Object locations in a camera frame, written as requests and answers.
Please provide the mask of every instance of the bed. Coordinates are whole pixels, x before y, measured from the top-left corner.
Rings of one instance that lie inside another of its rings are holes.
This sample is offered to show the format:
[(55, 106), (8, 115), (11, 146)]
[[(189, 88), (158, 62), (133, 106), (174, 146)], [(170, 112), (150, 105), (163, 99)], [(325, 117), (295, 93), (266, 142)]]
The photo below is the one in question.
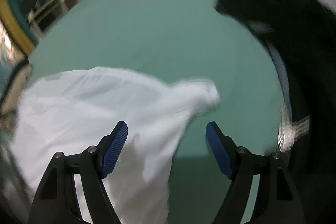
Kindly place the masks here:
[[(127, 68), (167, 83), (213, 80), (221, 104), (189, 124), (173, 159), (168, 222), (211, 223), (230, 181), (205, 139), (216, 121), (252, 153), (277, 145), (284, 103), (268, 52), (234, 19), (215, 11), (216, 0), (82, 0), (47, 34), (30, 57), (32, 84), (42, 76), (96, 66)], [(243, 221), (256, 197), (255, 176)]]

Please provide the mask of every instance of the blue gripper pad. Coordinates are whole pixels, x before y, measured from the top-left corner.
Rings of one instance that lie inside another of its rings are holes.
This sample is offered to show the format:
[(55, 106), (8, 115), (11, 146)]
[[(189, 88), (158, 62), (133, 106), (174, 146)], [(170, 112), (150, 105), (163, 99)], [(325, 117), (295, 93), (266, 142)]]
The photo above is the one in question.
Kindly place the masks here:
[(106, 177), (108, 174), (112, 173), (119, 158), (120, 152), (127, 139), (127, 134), (128, 128), (127, 124), (124, 122), (104, 154), (101, 168), (101, 175), (103, 177)]
[(223, 133), (219, 130), (216, 131), (213, 125), (210, 123), (207, 124), (206, 127), (206, 138), (208, 143), (211, 147), (212, 153), (214, 154), (217, 164), (224, 175), (227, 175), (229, 179), (232, 179), (232, 166), (231, 166), (231, 159), (221, 142), (218, 134)]

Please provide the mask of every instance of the white towel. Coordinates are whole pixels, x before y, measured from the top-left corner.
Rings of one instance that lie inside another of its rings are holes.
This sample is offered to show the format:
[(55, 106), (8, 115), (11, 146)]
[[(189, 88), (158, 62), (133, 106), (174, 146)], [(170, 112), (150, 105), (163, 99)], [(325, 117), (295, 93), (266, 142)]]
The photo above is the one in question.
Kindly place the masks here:
[[(36, 191), (55, 152), (81, 153), (125, 121), (128, 138), (104, 179), (106, 192), (123, 224), (164, 224), (179, 140), (193, 115), (217, 103), (219, 94), (208, 80), (166, 85), (124, 69), (61, 72), (24, 91), (12, 150)], [(83, 219), (92, 222), (80, 178), (75, 182)]]

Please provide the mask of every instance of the metal screw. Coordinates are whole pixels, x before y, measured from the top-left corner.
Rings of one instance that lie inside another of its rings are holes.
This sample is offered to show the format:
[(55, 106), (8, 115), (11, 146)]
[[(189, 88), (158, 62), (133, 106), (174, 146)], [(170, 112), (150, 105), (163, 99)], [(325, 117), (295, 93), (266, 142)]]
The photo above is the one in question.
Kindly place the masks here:
[(97, 146), (94, 146), (94, 145), (89, 146), (88, 149), (87, 149), (87, 151), (88, 151), (89, 153), (93, 153), (93, 152), (95, 152), (96, 150), (97, 150)]
[(238, 153), (245, 154), (246, 153), (246, 148), (244, 146), (238, 146), (237, 151), (238, 151)]
[(272, 156), (273, 156), (273, 158), (275, 158), (276, 160), (280, 159), (280, 154), (279, 154), (279, 152), (274, 152), (274, 153), (272, 153)]
[(60, 158), (60, 157), (62, 157), (62, 155), (63, 155), (63, 153), (62, 152), (56, 152), (55, 154), (54, 154), (54, 158)]

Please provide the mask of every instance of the fabric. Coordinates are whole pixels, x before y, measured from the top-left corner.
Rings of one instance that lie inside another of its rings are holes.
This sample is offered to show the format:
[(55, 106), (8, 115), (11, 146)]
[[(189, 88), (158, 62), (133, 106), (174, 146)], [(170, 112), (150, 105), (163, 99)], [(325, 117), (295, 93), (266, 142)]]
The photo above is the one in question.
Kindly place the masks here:
[(0, 131), (1, 168), (6, 172), (0, 173), (1, 180), (1, 222), (10, 224), (28, 223), (31, 208), (31, 196), (10, 150), (11, 135)]
[[(128, 137), (115, 169), (103, 180), (106, 192), (123, 224), (164, 224), (179, 140), (192, 116), (218, 103), (208, 80), (168, 86), (130, 70), (63, 72), (23, 93), (12, 150), (36, 191), (54, 153), (81, 153), (125, 121)], [(82, 192), (78, 200), (83, 219), (91, 221)]]
[(20, 49), (29, 56), (34, 49), (34, 44), (21, 29), (16, 18), (12, 14), (7, 0), (0, 0), (0, 18), (8, 33), (14, 38)]
[[(215, 82), (222, 104), (189, 123), (173, 159), (169, 223), (212, 223), (227, 192), (230, 181), (205, 139), (208, 122), (254, 154), (278, 144), (284, 99), (272, 59), (246, 27), (216, 12), (216, 1), (82, 0), (29, 58), (30, 84), (96, 66), (127, 68), (166, 83), (188, 77)], [(254, 208), (255, 177), (245, 222)]]
[(8, 83), (8, 79), (11, 76), (11, 72), (13, 71), (13, 63), (8, 58), (8, 54), (5, 50), (2, 50), (0, 52), (0, 66), (1, 66), (1, 72), (0, 72), (0, 97), (3, 96), (6, 86)]
[(288, 168), (306, 222), (335, 219), (336, 15), (317, 0), (219, 0), (216, 9), (272, 43), (284, 61), (293, 121), (311, 115), (310, 133), (294, 144)]
[(0, 131), (13, 134), (16, 126), (16, 113), (21, 93), (33, 72), (27, 59), (18, 62), (7, 79), (6, 89), (0, 100)]

